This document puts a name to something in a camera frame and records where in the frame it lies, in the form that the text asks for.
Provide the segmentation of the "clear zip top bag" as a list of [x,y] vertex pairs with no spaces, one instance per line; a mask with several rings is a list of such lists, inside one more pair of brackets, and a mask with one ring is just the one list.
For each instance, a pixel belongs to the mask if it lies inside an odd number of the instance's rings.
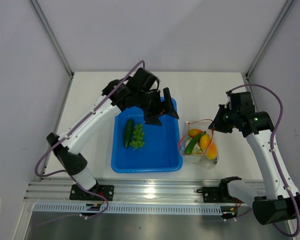
[[213,169],[219,159],[214,131],[209,129],[211,119],[186,121],[177,145],[179,154],[189,163],[207,170]]

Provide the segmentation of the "green chili pepper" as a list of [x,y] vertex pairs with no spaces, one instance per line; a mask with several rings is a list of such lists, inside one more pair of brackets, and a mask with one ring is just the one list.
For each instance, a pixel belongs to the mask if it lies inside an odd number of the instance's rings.
[[187,144],[184,154],[185,155],[191,155],[192,151],[197,144],[197,142],[201,139],[201,137],[206,134],[206,131],[201,132],[200,134],[196,135],[195,137],[192,138],[192,140]]

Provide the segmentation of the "dark green cucumber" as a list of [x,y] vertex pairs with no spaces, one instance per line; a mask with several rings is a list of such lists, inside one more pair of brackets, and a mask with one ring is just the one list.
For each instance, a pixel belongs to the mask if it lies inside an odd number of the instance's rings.
[[132,118],[129,118],[124,126],[123,130],[123,146],[128,148],[130,146],[132,135],[134,132],[135,122]]

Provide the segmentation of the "green grape bunch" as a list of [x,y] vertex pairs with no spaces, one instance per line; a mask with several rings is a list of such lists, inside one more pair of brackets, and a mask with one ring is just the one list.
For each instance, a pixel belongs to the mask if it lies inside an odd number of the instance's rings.
[[141,123],[135,125],[130,142],[130,146],[133,148],[133,150],[142,148],[145,145],[144,136],[145,133],[143,131],[143,125]]

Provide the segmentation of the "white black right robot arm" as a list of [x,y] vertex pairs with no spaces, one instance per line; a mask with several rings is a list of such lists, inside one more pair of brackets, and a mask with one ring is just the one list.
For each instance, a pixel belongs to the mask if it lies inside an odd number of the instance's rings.
[[260,169],[265,193],[257,193],[240,177],[223,178],[218,196],[224,202],[239,199],[252,208],[262,225],[300,219],[300,191],[292,181],[275,138],[275,128],[269,114],[257,112],[251,93],[228,91],[227,104],[208,127],[210,130],[231,133],[238,129],[251,147]]

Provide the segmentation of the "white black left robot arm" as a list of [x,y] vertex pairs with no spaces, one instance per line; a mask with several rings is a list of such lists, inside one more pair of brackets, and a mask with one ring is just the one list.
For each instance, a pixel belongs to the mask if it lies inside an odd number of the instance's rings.
[[158,83],[156,75],[135,66],[124,78],[110,81],[93,107],[68,130],[61,134],[52,132],[46,137],[64,171],[81,188],[80,192],[87,200],[98,196],[99,184],[81,150],[103,125],[132,107],[142,110],[147,125],[161,126],[159,118],[164,115],[179,118],[169,88],[154,89],[153,85]]

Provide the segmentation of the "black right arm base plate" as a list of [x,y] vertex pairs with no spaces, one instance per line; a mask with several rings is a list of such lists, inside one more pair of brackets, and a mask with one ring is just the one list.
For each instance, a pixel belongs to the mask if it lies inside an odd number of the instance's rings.
[[220,187],[201,187],[196,190],[202,195],[204,203],[233,203],[232,197],[226,195]]

